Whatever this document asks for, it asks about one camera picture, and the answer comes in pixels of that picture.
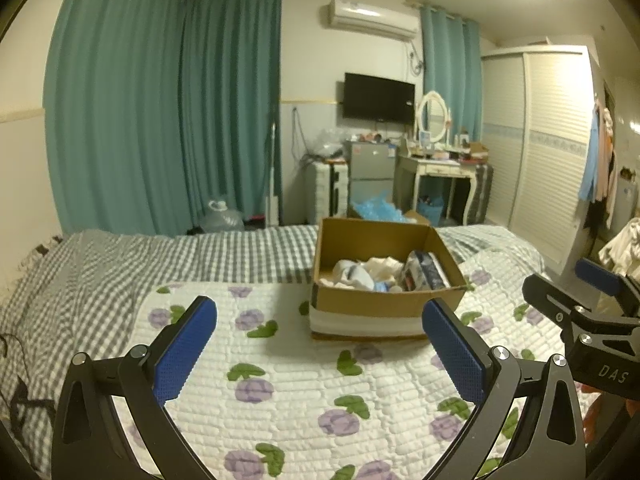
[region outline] gray mini fridge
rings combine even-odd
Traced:
[[[359,204],[381,195],[392,201],[396,169],[394,144],[348,142],[347,160],[350,204]]]

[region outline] blue gripper pad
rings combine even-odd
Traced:
[[[216,329],[216,303],[207,298],[191,314],[156,364],[153,392],[161,406],[180,394],[207,341]]]
[[[576,262],[575,275],[609,296],[616,296],[620,292],[618,275],[584,258]]]
[[[468,402],[481,404],[485,398],[484,366],[451,320],[442,312],[440,305],[433,300],[428,301],[422,310],[422,329],[433,344],[460,397]]]

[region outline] suitcase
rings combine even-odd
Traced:
[[[317,225],[329,216],[347,216],[349,167],[346,164],[312,162],[306,167],[305,186],[309,225]]]
[[[491,194],[491,181],[494,177],[494,167],[491,164],[478,164],[476,166],[476,180],[478,186],[471,201],[467,223],[483,224],[486,218],[486,208],[489,205],[489,195]],[[469,195],[471,183],[468,179],[459,178],[456,182],[456,191],[453,195],[453,205],[451,207],[451,217],[462,225],[465,215],[466,198]]]

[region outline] white suitcase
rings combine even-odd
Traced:
[[[306,167],[306,221],[317,225],[328,216],[346,216],[349,167],[346,164],[312,162]]]

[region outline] louvered door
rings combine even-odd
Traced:
[[[486,216],[509,227],[524,143],[525,79],[522,54],[482,62],[482,143],[494,178]]]
[[[586,53],[527,53],[524,65],[525,149],[510,229],[561,272],[580,228],[578,189],[593,107],[590,60]]]

